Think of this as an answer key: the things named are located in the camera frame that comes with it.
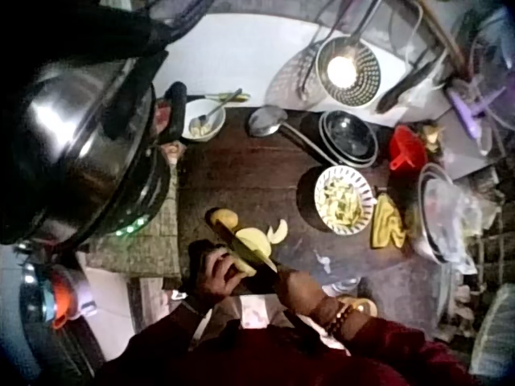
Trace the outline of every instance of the plate of chopped food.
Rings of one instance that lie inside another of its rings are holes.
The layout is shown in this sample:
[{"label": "plate of chopped food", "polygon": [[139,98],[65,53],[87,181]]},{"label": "plate of chopped food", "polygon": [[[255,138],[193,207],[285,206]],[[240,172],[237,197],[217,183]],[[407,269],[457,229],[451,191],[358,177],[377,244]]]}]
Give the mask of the plate of chopped food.
[{"label": "plate of chopped food", "polygon": [[316,181],[316,210],[337,235],[350,236],[365,229],[376,202],[365,177],[351,167],[330,167]]}]

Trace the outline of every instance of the spoon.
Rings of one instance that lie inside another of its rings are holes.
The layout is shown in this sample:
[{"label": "spoon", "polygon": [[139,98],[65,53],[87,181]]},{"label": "spoon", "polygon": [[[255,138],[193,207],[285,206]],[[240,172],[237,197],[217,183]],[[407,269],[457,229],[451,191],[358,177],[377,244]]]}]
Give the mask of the spoon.
[{"label": "spoon", "polygon": [[302,139],[314,151],[324,157],[331,165],[337,166],[338,163],[329,158],[317,145],[315,145],[308,137],[299,132],[295,127],[286,123],[288,114],[286,111],[277,106],[265,106],[255,111],[249,119],[249,134],[252,137],[266,137],[279,130],[279,127],[288,128],[293,134]]},{"label": "spoon", "polygon": [[209,113],[203,114],[203,115],[198,116],[197,118],[191,119],[190,126],[189,126],[190,132],[193,129],[200,129],[202,126],[204,126],[208,122],[209,117],[211,117],[214,113],[216,113],[218,110],[220,110],[226,104],[228,104],[232,99],[236,98],[242,92],[243,92],[243,90],[241,88],[239,88],[238,90],[236,90],[236,92],[233,92],[231,95],[229,95],[227,98],[225,98],[217,107],[215,107]]}]

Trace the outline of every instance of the wooden table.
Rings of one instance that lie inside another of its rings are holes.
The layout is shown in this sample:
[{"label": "wooden table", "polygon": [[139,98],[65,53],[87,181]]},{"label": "wooden table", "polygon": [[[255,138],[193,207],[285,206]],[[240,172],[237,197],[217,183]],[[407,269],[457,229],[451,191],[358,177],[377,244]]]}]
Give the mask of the wooden table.
[{"label": "wooden table", "polygon": [[[309,271],[322,285],[363,277],[406,259],[402,251],[391,246],[371,249],[371,225],[354,236],[337,236],[325,228],[315,211],[313,186],[328,165],[286,131],[267,138],[248,137],[245,124],[253,111],[227,109],[220,134],[210,142],[189,146],[179,164],[179,261],[185,277],[190,264],[189,244],[199,239],[216,240],[204,222],[205,212],[213,207],[230,208],[239,215],[242,227],[264,232],[269,225],[276,228],[281,218],[286,219],[288,237],[274,246],[272,258]],[[320,143],[318,116],[291,113],[289,122]],[[388,162],[377,163],[379,166],[361,173],[371,186],[385,187]],[[330,273],[317,256],[331,259]]]}]

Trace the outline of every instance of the red sleeve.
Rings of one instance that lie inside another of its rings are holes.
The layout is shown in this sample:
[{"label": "red sleeve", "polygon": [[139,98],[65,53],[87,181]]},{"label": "red sleeve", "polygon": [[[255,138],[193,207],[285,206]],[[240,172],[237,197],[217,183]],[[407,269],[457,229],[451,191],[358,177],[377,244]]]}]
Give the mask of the red sleeve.
[{"label": "red sleeve", "polygon": [[354,354],[388,364],[411,384],[478,384],[443,344],[427,342],[421,331],[384,319],[369,320],[348,347]]},{"label": "red sleeve", "polygon": [[94,384],[149,384],[171,359],[187,354],[191,338],[172,313],[131,338],[118,358],[102,366]]}]

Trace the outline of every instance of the wristband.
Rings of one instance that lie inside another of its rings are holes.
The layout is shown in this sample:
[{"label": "wristband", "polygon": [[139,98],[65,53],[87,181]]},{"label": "wristband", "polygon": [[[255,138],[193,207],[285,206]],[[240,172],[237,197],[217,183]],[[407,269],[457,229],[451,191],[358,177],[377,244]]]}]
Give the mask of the wristband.
[{"label": "wristband", "polygon": [[182,304],[188,308],[191,312],[194,314],[197,314],[204,318],[209,310],[211,310],[211,307],[207,308],[202,302],[200,302],[195,296],[188,295],[187,298],[185,298],[182,301]]}]

